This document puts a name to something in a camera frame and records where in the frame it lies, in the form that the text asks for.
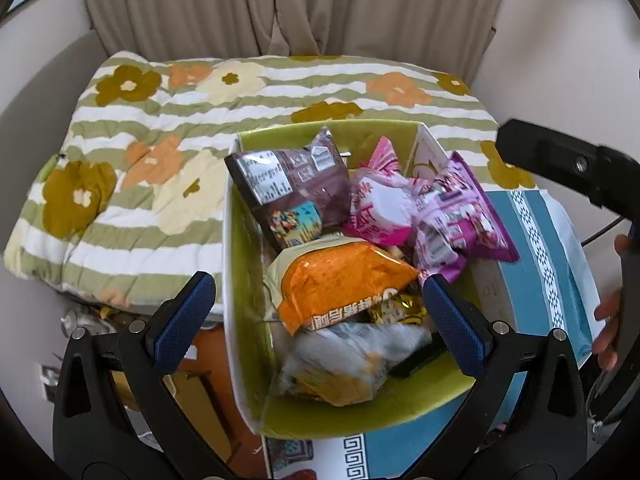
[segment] striped quilt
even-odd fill
[[[459,79],[350,56],[108,59],[4,252],[22,278],[152,314],[197,270],[222,311],[223,157],[245,130],[344,118],[424,122],[486,189],[532,187],[497,156],[496,123]]]

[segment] curtain fold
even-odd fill
[[[86,0],[108,52],[151,60],[351,54],[471,82],[500,0]]]

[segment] pink snack bag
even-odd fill
[[[403,245],[417,212],[415,183],[400,173],[391,141],[380,137],[369,163],[351,177],[350,215],[343,232],[373,244]]]
[[[472,256],[516,262],[520,255],[494,206],[454,152],[429,187],[416,194],[414,266],[453,282]]]

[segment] finger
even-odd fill
[[[607,317],[615,316],[620,312],[620,302],[622,301],[622,289],[619,288],[610,294],[605,300],[593,311],[593,317],[596,321],[607,319]]]
[[[610,372],[616,367],[618,362],[618,354],[612,348],[607,348],[602,354],[598,355],[598,364],[606,372]]]
[[[616,239],[613,240],[613,247],[616,249],[619,256],[622,256],[622,253],[631,247],[631,240],[629,240],[625,235],[618,235],[616,236]]]
[[[591,350],[594,354],[600,354],[609,347],[618,333],[618,318],[613,317],[607,323],[606,327],[602,329],[600,335],[593,341]]]

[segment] geometric border pattern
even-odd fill
[[[344,452],[349,480],[366,480],[369,478],[364,449],[364,435],[346,436],[344,438]]]
[[[556,270],[551,263],[545,240],[540,234],[535,216],[529,208],[529,203],[521,191],[509,191],[511,203],[513,203],[518,219],[522,225],[524,232],[527,234],[527,243],[534,255],[542,289],[545,293],[545,303],[548,314],[550,315],[551,328],[561,328],[566,332],[566,323],[564,322],[564,308],[562,307],[562,297],[558,289],[558,276]]]

